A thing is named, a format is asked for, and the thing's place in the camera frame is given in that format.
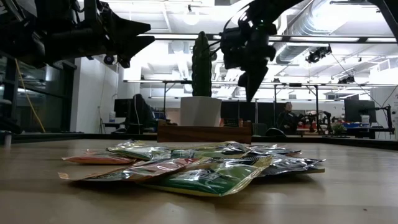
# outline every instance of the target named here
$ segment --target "wooden table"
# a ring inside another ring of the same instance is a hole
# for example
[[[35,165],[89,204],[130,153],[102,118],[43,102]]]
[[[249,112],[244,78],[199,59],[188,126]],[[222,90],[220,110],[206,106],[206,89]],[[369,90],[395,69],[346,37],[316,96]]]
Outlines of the wooden table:
[[[328,159],[326,173],[264,178],[221,198],[179,195],[130,183],[70,183],[58,178],[58,171],[75,166],[61,157],[119,142],[73,140],[0,149],[1,223],[382,224],[398,220],[398,154],[386,150],[285,144],[301,149],[303,156]]]

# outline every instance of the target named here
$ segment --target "cactus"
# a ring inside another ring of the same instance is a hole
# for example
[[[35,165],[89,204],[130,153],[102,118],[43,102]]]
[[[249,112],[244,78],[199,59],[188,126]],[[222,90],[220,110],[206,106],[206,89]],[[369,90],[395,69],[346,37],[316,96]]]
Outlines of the cactus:
[[[211,97],[211,58],[209,42],[201,31],[195,40],[192,55],[193,96]]]

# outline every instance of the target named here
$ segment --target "air duct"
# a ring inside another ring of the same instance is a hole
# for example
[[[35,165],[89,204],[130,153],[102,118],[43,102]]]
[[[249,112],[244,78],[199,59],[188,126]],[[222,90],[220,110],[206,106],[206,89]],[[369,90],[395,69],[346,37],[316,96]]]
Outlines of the air duct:
[[[314,0],[302,11],[298,19],[285,30],[284,35],[330,35],[346,23],[343,12],[330,5],[331,0]],[[275,43],[274,47],[279,52],[276,63],[289,64],[293,59],[309,46],[293,46],[286,43]]]

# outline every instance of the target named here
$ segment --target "yellow cable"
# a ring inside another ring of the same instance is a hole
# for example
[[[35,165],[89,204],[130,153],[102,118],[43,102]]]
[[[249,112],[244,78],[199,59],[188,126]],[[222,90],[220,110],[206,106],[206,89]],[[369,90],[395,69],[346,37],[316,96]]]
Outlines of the yellow cable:
[[[43,127],[42,121],[40,120],[39,116],[37,116],[37,113],[36,113],[35,109],[33,108],[32,102],[30,101],[29,95],[27,94],[27,91],[26,91],[26,88],[25,88],[24,79],[23,79],[23,77],[22,77],[21,71],[19,70],[19,65],[18,65],[17,59],[15,59],[15,63],[16,63],[16,65],[17,65],[17,71],[18,71],[19,78],[21,78],[21,81],[22,81],[22,87],[24,87],[24,90],[25,90],[25,95],[26,95],[27,101],[28,101],[29,104],[30,104],[30,108],[32,109],[33,114],[35,114],[35,117],[36,117],[37,121],[39,122],[40,127],[41,127],[42,130],[43,130],[43,133],[45,133],[45,129],[44,129],[44,127]]]

